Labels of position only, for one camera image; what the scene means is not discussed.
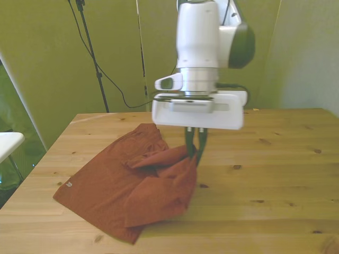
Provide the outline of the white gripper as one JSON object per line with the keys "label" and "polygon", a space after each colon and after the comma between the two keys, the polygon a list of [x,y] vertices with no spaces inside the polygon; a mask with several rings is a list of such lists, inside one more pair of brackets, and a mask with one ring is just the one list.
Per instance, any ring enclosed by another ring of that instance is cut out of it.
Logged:
{"label": "white gripper", "polygon": [[[186,150],[190,158],[196,153],[198,166],[207,144],[208,129],[241,129],[246,103],[245,91],[218,91],[209,97],[162,93],[153,99],[152,120],[157,125],[185,127]],[[195,128],[199,128],[197,149],[193,143]]]}

